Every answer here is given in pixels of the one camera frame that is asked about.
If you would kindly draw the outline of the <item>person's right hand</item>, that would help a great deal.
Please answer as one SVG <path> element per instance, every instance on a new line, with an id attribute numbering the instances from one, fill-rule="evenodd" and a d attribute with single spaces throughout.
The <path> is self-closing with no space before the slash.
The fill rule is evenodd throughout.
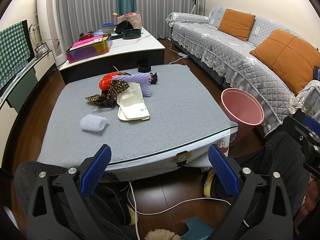
<path id="1" fill-rule="evenodd" d="M 303 216 L 307 216 L 314 208 L 319 201 L 319 186 L 316 182 L 316 177 L 310 175 L 310 183 L 305 196 L 305 202 L 300 208 L 300 213 Z"/>

